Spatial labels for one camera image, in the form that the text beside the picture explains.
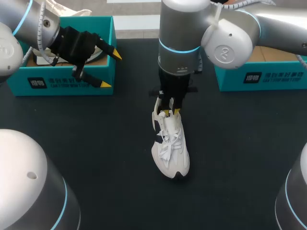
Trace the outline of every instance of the cable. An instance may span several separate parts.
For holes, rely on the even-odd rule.
[[[303,65],[305,69],[307,69],[307,63],[302,59],[300,55],[296,55],[297,60]]]
[[[232,4],[232,5],[223,5],[223,9],[235,10],[235,9],[238,9],[238,8],[243,7],[243,6],[247,6],[247,5],[256,3],[256,2],[264,2],[264,3],[268,3],[268,4],[276,6],[275,2],[273,2],[272,0],[246,0],[246,1],[239,2],[239,3],[236,3],[236,4]],[[211,1],[211,4],[218,6],[218,3],[215,3],[215,2],[212,2],[212,1]]]
[[[24,56],[24,58],[23,58],[22,64],[23,64],[25,61],[28,60],[28,58],[29,58],[29,56],[31,55],[32,51],[33,51],[33,47],[30,47],[29,50],[28,50],[28,52],[25,54],[25,56]]]
[[[42,57],[48,62],[49,64],[53,64],[53,60],[48,57],[48,55],[45,54],[44,48],[43,48],[43,20],[45,16],[45,9],[46,9],[46,2],[43,1],[40,13],[39,13],[39,20],[38,20],[38,31],[37,31],[37,46],[38,50],[41,53]]]

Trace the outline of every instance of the screw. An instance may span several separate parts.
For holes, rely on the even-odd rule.
[[[44,27],[50,27],[50,21],[49,20],[44,20]]]

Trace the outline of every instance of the black table surface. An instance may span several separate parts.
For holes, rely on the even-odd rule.
[[[219,92],[207,63],[182,110],[189,177],[171,181],[151,155],[157,47],[118,40],[113,96],[16,98],[4,85],[0,128],[42,146],[79,200],[82,230],[277,230],[275,198],[307,142],[307,91]]]

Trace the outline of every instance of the white shoelace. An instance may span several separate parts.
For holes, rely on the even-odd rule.
[[[159,158],[162,158],[163,160],[167,161],[168,166],[168,162],[171,159],[173,150],[178,150],[181,148],[181,129],[179,129],[179,131],[173,134],[161,130],[159,134],[162,136],[163,139],[162,149],[159,153]]]

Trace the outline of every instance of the black logo on box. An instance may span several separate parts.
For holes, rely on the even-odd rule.
[[[258,83],[260,81],[262,72],[247,73],[244,79],[244,83]]]
[[[46,89],[47,85],[43,78],[28,78],[32,89]]]

